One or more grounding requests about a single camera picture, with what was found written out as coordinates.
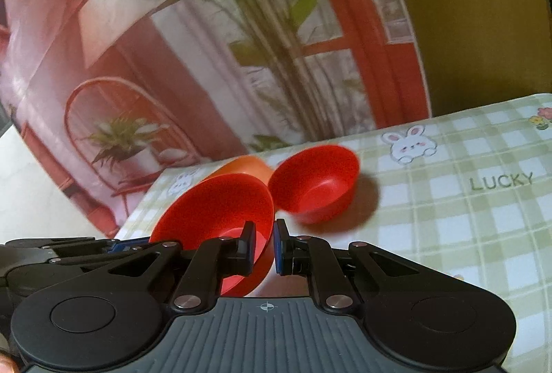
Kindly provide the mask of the red plastic bowl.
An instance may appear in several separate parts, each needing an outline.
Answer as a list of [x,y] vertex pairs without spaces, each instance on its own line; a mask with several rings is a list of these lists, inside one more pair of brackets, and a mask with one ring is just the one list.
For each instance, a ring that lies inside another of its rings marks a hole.
[[301,224],[329,221],[351,205],[360,162],[339,145],[308,148],[289,157],[274,170],[268,190],[277,209]]
[[229,277],[222,284],[222,295],[238,298],[254,291],[271,269],[274,217],[273,200],[264,182],[249,174],[224,174],[200,182],[177,199],[161,216],[150,240],[177,240],[191,250],[204,240],[239,237],[244,224],[253,222],[253,272],[247,277]]

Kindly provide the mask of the orange plastic plate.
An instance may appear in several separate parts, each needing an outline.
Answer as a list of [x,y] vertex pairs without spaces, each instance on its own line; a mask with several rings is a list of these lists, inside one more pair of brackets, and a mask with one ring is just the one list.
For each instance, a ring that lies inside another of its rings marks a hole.
[[272,174],[274,173],[274,169],[272,169],[260,157],[256,157],[255,155],[248,154],[248,155],[243,155],[242,157],[237,157],[225,163],[223,166],[219,167],[217,170],[214,170],[212,173],[210,173],[206,177],[206,180],[217,176],[233,174],[233,173],[240,173],[240,174],[247,174],[247,175],[254,176],[258,180],[263,182],[265,185],[268,185],[268,181],[272,176]]

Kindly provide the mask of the green plaid bunny tablecloth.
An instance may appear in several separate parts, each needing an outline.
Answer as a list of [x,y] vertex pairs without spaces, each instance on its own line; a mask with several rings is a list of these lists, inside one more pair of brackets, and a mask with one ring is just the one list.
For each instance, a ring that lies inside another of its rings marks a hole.
[[383,132],[344,137],[361,176],[346,212],[293,234],[365,240],[501,296],[517,322],[505,366],[551,368],[551,96],[423,121],[434,154],[398,162]]

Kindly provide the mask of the printed room scene backdrop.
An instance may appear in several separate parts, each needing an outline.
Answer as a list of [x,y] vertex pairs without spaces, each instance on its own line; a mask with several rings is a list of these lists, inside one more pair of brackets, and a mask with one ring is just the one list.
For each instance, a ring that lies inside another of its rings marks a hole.
[[430,115],[404,0],[1,0],[1,103],[109,237],[167,168]]

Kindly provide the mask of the yellow wooden panel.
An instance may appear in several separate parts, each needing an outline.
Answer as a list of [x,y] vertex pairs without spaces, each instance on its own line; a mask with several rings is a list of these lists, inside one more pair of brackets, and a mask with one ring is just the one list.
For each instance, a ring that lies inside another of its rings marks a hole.
[[433,114],[551,90],[549,0],[404,0]]

